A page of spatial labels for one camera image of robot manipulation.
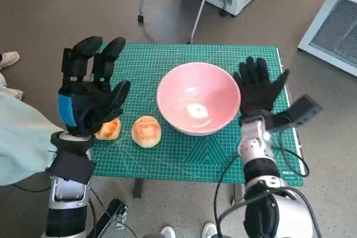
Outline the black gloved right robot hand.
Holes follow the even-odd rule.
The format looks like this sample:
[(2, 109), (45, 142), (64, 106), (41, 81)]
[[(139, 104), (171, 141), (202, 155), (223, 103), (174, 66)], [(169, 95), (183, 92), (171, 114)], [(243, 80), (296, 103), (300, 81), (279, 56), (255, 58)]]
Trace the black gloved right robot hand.
[(275, 100), (281, 93), (290, 74), (289, 69), (273, 82), (270, 81), (266, 60), (251, 56), (239, 64), (239, 70), (233, 73), (240, 94), (240, 113), (243, 119), (254, 116), (270, 116)]

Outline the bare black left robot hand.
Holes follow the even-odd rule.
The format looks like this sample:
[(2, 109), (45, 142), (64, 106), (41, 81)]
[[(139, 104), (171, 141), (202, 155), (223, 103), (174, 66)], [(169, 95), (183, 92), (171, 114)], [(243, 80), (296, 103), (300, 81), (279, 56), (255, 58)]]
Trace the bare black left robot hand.
[(119, 117), (129, 94), (128, 80), (114, 88), (110, 85), (114, 63), (126, 45), (125, 38), (115, 38), (103, 51), (102, 43), (102, 37), (90, 36), (63, 52), (59, 116), (75, 136), (92, 135), (102, 124)]

